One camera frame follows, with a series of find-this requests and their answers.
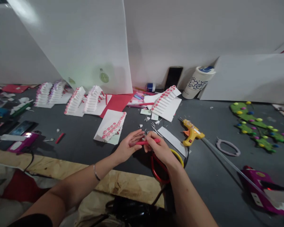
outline green light bulb drawing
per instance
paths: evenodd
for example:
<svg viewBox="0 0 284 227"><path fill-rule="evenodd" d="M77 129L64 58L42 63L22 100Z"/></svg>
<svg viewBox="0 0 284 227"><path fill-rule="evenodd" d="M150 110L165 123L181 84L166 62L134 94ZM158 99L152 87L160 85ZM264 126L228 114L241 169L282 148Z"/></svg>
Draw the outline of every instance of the green light bulb drawing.
<svg viewBox="0 0 284 227"><path fill-rule="evenodd" d="M103 69L100 69L100 80L101 80L103 83L108 83L108 81L109 81L109 77L108 77L108 75L103 71Z"/></svg>

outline dark grey work surface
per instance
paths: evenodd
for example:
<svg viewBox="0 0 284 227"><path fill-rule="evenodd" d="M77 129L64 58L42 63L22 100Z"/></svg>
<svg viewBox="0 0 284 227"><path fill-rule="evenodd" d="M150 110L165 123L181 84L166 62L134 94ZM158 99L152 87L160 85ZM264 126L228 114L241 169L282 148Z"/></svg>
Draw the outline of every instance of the dark grey work surface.
<svg viewBox="0 0 284 227"><path fill-rule="evenodd" d="M31 89L17 97L34 98L35 91ZM275 154L268 154L264 149L255 148L255 143L247 135L239 134L239 129L234 127L238 120L231 113L230 104L231 102L183 100L173 122L162 120L157 129L165 126L179 140L183 140L184 135L181 132L184 128L178 118L186 117L212 144L216 143L217 136L235 144L241 150L241 156L228 158L238 168L242 169L244 165L248 165L264 171L276 184L284 186L284 144L276 148ZM254 107L256 117L263 118L265 123L284 132L284 117L271 105L254 104ZM41 144L36 154L89 165L108 156L117 147L93 140L102 120L100 117L66 116L64 109L65 105L55 105L52 109L33 107L34 112L27 111L21 116L21 122L30 120L39 123L35 130L41 131L46 139L56 140L61 132L66 133L59 144L55 144L54 141ZM143 124L146 131L152 130L152 121L145 122L145 115L139 114L140 110L126 107L124 111L127 112L127 116L121 139L131 131L139 129L139 124ZM226 145L222 144L222 148L233 152ZM237 173L225 161L220 162L202 141L195 140L191 150L186 172L219 226L284 226L283 216L269 215L254 206L248 195L243 193ZM142 150L137 151L128 161L115 169L153 176L149 155Z"/></svg>

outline white cup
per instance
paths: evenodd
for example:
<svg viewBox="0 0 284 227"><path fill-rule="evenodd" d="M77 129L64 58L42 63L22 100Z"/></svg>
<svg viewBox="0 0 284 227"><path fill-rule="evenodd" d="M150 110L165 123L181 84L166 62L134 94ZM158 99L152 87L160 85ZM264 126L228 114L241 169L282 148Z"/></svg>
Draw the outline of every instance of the white cup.
<svg viewBox="0 0 284 227"><path fill-rule="evenodd" d="M186 99L193 99L215 74L215 69L212 66L198 66L182 92L182 96Z"/></svg>

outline white paper strip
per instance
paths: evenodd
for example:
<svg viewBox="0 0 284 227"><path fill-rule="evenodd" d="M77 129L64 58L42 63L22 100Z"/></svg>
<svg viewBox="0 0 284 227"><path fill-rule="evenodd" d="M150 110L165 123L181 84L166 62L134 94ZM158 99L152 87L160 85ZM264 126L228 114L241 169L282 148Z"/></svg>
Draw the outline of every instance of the white paper strip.
<svg viewBox="0 0 284 227"><path fill-rule="evenodd" d="M178 140L170 131L161 127L158 132L167 139L184 157L186 157L186 148L183 143Z"/></svg>

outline red paper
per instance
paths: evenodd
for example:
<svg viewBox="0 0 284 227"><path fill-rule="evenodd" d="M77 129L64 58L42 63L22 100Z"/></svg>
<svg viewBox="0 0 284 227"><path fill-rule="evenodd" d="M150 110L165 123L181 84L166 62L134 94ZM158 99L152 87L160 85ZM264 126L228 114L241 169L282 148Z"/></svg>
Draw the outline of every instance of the red paper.
<svg viewBox="0 0 284 227"><path fill-rule="evenodd" d="M103 110L102 114L100 115L101 118L104 118L106 111L108 109L115 110L115 111L123 111L126 105L132 99L134 93L126 94L126 95L113 95L108 103L108 105Z"/></svg>
<svg viewBox="0 0 284 227"><path fill-rule="evenodd" d="M15 85L9 84L2 88L2 91L11 92L11 93L22 93L24 92L29 86L22 86L22 85Z"/></svg>

